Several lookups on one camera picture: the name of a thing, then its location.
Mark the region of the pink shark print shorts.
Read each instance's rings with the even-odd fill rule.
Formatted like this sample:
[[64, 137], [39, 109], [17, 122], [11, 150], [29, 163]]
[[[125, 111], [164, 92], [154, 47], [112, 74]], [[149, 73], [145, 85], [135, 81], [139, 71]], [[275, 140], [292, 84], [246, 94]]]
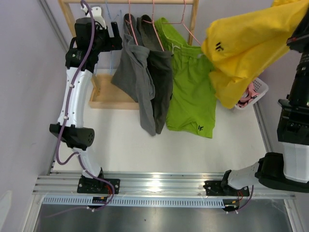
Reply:
[[256, 92], [254, 84], [250, 83], [244, 92], [243, 96], [240, 98], [240, 100], [237, 103], [237, 106], [240, 108], [244, 108], [249, 103], [251, 103], [257, 96], [259, 95], [258, 92]]

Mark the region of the yellow shorts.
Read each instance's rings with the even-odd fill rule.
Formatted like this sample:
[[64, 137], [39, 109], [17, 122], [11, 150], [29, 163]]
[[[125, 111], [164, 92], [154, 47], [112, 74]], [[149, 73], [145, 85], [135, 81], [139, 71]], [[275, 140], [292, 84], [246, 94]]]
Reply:
[[222, 106], [234, 107], [247, 86], [288, 51], [307, 0], [275, 0], [262, 10], [221, 18], [206, 29], [201, 50], [214, 65], [210, 80]]

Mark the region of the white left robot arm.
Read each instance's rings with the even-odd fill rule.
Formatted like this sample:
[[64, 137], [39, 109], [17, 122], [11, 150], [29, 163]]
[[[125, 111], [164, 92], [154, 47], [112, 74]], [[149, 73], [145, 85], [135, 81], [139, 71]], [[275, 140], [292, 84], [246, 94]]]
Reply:
[[92, 128], [84, 127], [84, 105], [87, 88], [101, 52], [122, 49], [118, 25], [111, 22], [113, 36], [99, 20], [89, 17], [75, 22], [76, 36], [72, 38], [66, 53], [66, 89], [61, 113], [56, 124], [50, 124], [49, 131], [57, 137], [57, 143], [65, 143], [72, 149], [82, 167], [77, 187], [78, 193], [118, 194], [119, 179], [104, 178], [102, 167], [96, 162], [91, 150], [95, 138]]

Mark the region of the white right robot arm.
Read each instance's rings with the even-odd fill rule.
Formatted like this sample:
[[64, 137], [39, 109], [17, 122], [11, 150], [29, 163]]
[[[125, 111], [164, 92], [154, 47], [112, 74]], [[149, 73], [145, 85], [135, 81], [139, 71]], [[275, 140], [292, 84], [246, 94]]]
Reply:
[[247, 86], [286, 52], [302, 54], [291, 92], [279, 100], [277, 137], [284, 152], [268, 152], [249, 167], [226, 171], [220, 183], [226, 195], [256, 183], [276, 190], [309, 190], [308, 26], [306, 9], [266, 10], [218, 19], [206, 30], [202, 51], [215, 66], [210, 79], [226, 108], [235, 106]]

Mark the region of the grey shorts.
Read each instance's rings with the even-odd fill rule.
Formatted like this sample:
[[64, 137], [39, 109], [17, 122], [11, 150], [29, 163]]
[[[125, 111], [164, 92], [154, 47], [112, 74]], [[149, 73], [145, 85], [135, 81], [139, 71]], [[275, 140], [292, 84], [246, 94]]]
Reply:
[[133, 27], [139, 45], [135, 45], [133, 37], [129, 34], [130, 27], [125, 19], [124, 15], [124, 37], [120, 63], [111, 83], [138, 103], [141, 127], [151, 136], [155, 136], [155, 120], [151, 103], [155, 97], [155, 87], [147, 68], [150, 50], [142, 43], [135, 17], [132, 15]]

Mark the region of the light blue wire hanger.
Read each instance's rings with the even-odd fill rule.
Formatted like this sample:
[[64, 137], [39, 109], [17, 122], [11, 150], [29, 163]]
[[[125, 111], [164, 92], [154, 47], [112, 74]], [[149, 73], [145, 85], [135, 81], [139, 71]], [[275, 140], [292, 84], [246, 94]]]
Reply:
[[108, 6], [108, 1], [107, 0], [105, 0], [105, 7], [106, 7], [106, 10], [107, 10], [108, 17], [112, 21], [112, 16], [111, 16], [111, 13], [110, 13], [110, 10], [109, 10], [109, 6]]
[[[121, 16], [122, 16], [122, 10], [119, 10], [117, 15], [114, 17], [114, 19], [112, 20], [112, 18], [110, 17], [110, 20], [117, 21], [117, 19], [121, 18]], [[113, 69], [114, 69], [114, 61], [115, 61], [114, 52], [111, 51], [110, 55], [111, 55], [111, 58], [110, 58], [109, 72], [110, 72], [110, 75], [112, 75]]]

